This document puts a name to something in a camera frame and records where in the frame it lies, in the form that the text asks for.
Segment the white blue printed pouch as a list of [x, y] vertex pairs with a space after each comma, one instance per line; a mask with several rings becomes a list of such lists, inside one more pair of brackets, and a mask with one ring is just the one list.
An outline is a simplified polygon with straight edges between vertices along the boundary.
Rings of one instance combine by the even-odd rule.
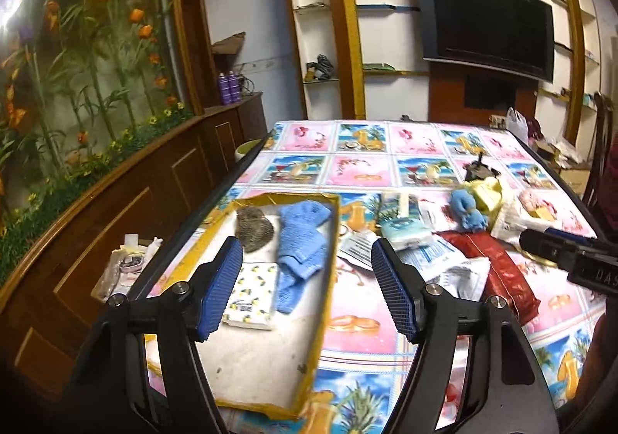
[[439, 235], [425, 246], [411, 247], [397, 252], [403, 264], [414, 267], [425, 281], [459, 266], [466, 259], [462, 251]]

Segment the white tissue pack lemon print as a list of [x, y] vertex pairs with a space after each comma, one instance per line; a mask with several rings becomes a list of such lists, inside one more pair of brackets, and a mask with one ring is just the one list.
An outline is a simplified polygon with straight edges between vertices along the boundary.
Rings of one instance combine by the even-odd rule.
[[222, 322], [227, 325], [271, 331], [278, 287], [278, 266], [244, 263], [231, 290]]

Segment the blue-white tissue pack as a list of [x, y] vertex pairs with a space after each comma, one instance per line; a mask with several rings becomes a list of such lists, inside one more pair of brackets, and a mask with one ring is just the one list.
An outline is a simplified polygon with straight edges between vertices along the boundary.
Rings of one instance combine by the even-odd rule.
[[434, 240], [433, 232], [423, 220], [412, 217], [397, 217], [380, 225], [381, 235], [395, 251], [417, 248]]

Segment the white pouch text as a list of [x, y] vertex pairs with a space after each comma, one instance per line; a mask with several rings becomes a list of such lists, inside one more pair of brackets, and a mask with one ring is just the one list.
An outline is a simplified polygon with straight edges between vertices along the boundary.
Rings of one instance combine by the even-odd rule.
[[453, 297], [480, 301], [485, 290], [485, 285], [490, 272], [491, 262], [488, 257], [479, 256], [461, 261], [456, 266], [450, 267], [430, 283], [440, 285]]

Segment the brown knitted sock bundle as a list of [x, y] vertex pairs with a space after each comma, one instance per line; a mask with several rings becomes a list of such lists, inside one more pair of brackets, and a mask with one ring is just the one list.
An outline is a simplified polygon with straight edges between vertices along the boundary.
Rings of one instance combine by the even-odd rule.
[[246, 253], [253, 253], [266, 246], [275, 235], [275, 228], [261, 208], [242, 207], [237, 210], [234, 236]]

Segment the white sachet red text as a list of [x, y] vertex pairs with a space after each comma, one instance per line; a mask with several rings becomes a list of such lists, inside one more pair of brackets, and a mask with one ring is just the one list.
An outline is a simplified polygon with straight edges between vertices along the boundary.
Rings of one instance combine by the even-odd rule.
[[531, 217], [522, 207], [520, 201], [513, 200], [501, 207], [490, 235], [499, 241], [518, 246], [520, 244], [520, 236], [526, 229], [544, 232], [551, 227], [551, 222]]

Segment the red foil snack bag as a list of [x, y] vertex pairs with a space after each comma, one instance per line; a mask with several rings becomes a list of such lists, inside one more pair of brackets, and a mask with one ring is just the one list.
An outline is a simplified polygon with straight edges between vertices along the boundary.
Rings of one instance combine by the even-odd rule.
[[467, 258], [487, 257], [490, 269], [483, 298], [500, 296], [524, 326], [538, 315], [540, 300], [536, 298], [524, 274], [507, 254], [502, 244], [486, 231], [478, 233], [443, 231], [442, 239], [459, 249]]

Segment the light blue towel roll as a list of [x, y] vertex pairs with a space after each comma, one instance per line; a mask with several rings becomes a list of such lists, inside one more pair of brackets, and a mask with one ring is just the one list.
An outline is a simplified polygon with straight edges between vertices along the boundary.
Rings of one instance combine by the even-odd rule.
[[303, 296], [307, 281], [325, 267], [328, 241], [318, 228], [330, 217], [330, 208], [315, 200], [281, 208], [275, 303], [278, 312], [291, 314]]

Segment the small blue towel bundle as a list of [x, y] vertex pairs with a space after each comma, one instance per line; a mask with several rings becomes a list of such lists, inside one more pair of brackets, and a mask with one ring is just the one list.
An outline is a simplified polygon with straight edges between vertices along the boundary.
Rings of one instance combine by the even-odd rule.
[[474, 196], [466, 189], [455, 189], [450, 195], [450, 211], [467, 232], [478, 233], [488, 227], [488, 217], [477, 208]]

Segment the yellow towel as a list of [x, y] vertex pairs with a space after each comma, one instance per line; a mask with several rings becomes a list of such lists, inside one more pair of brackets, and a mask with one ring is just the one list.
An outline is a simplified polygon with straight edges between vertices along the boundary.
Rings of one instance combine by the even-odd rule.
[[496, 220], [503, 203], [503, 188], [497, 177], [474, 180], [469, 183], [469, 191], [474, 197], [475, 205], [489, 223]]

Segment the white pouch with black text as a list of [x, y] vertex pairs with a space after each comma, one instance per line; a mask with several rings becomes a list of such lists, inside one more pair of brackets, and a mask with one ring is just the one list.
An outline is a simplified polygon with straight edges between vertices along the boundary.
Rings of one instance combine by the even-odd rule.
[[372, 272], [372, 247], [379, 236], [372, 231], [350, 232], [337, 247], [337, 256], [353, 267]]

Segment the gold-edged white tray box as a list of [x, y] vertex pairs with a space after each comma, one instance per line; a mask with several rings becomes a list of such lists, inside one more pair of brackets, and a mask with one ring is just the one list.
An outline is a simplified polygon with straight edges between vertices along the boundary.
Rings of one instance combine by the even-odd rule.
[[218, 328], [197, 346], [217, 406], [272, 420], [301, 418], [312, 400], [336, 282], [340, 197], [266, 192], [217, 206], [199, 238], [148, 292], [187, 281], [228, 237], [242, 264]]

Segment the dark wooden cabinet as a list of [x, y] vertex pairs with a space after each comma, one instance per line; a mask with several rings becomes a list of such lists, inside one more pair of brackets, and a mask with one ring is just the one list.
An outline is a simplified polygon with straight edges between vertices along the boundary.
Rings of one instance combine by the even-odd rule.
[[267, 133], [261, 93], [213, 107], [113, 168], [24, 248], [1, 287], [1, 408], [55, 403], [104, 310], [91, 294], [130, 233], [167, 241], [221, 188], [234, 151]]

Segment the purple bottle left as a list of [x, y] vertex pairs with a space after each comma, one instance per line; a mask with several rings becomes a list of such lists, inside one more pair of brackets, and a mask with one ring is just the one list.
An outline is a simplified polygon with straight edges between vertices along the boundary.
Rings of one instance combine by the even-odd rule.
[[226, 74], [219, 74], [218, 86], [221, 95], [221, 102], [224, 104], [224, 106], [230, 105], [233, 102], [233, 97], [231, 96], [231, 89], [229, 88], [228, 77]]

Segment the purple bottle right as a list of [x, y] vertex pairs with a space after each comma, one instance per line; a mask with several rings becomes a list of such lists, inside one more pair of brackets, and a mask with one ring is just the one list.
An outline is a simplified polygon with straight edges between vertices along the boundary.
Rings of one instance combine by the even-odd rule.
[[229, 91], [231, 91], [231, 101], [239, 102], [242, 99], [242, 92], [239, 77], [234, 71], [228, 74], [228, 87]]

